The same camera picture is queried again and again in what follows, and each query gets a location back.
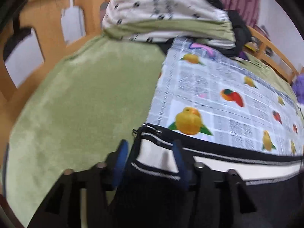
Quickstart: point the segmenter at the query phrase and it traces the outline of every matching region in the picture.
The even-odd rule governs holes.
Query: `white wall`
[[[304,40],[289,16],[275,0],[261,0],[257,24],[266,27],[270,40],[297,70],[304,66]]]
[[[70,0],[70,7],[61,11],[62,32],[67,44],[86,35],[83,11],[73,4],[73,0]],[[32,34],[15,47],[5,61],[5,66],[15,86],[19,87],[43,62],[35,31],[32,30]]]

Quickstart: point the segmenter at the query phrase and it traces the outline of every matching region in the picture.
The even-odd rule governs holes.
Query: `pink shape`
[[[205,49],[208,52],[208,54],[209,54],[210,57],[213,57],[213,55],[214,55],[214,52],[213,52],[212,48],[209,47],[209,46],[201,45],[201,44],[198,44],[198,43],[193,43],[189,47],[189,49],[195,49],[195,48]]]
[[[201,97],[201,98],[205,98],[206,96],[207,96],[207,95],[204,94],[204,93],[202,93],[202,94],[199,95],[199,97]]]

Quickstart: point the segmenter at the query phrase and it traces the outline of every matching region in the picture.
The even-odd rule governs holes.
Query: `zipper pull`
[[[138,133],[138,130],[132,129],[132,135],[133,135],[134,138],[136,138],[137,133]]]
[[[150,132],[154,135],[161,135],[162,134],[162,131],[161,130],[158,130],[156,129],[155,127],[153,127],[151,124],[146,124],[146,123],[142,123],[142,127],[144,127],[144,131],[145,132]]]

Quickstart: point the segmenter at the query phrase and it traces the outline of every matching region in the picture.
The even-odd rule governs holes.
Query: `wooden headboard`
[[[35,30],[44,63],[19,88],[14,85],[3,61],[3,48],[13,35],[13,23],[9,22],[0,33],[0,162],[18,115],[45,76],[60,59],[100,34],[100,5],[105,1],[110,0],[74,0],[74,5],[84,12],[86,36],[67,45],[60,20],[61,10],[70,6],[69,0],[28,0],[19,15],[20,26]]]
[[[299,74],[296,68],[288,60],[284,54],[279,51],[279,49],[261,33],[255,29],[248,27],[252,36],[256,37],[260,41],[258,48],[248,49],[244,47],[244,50],[254,55],[257,59],[263,61],[265,64],[269,65],[282,79],[286,80],[289,84],[292,82],[293,78]],[[270,48],[275,54],[281,59],[281,64],[278,64],[273,59],[271,59],[267,54],[265,54],[266,48]]]

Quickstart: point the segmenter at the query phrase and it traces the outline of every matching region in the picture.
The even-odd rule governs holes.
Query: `green blanket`
[[[66,168],[103,161],[145,122],[164,61],[158,46],[97,37],[60,61],[10,137],[7,200],[27,226]]]
[[[248,69],[250,72],[267,81],[278,91],[286,93],[294,102],[297,102],[297,97],[291,86],[280,78],[270,66],[262,63],[253,55],[248,53],[246,53],[246,55],[249,61],[238,58],[241,67]]]

